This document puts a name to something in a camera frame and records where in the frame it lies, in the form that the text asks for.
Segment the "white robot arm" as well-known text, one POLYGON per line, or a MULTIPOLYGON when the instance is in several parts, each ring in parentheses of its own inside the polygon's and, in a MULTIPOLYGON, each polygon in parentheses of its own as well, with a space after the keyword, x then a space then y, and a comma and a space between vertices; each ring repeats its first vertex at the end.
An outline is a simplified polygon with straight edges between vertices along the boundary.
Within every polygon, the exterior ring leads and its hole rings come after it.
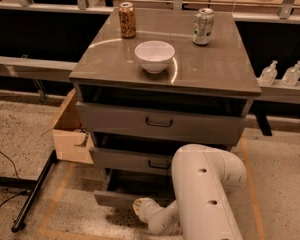
POLYGON ((243 240, 226 193, 244 185, 247 172, 231 152, 199 144, 179 148, 172 159, 175 200, 161 207, 139 198, 133 210, 153 235, 184 240, 243 240))

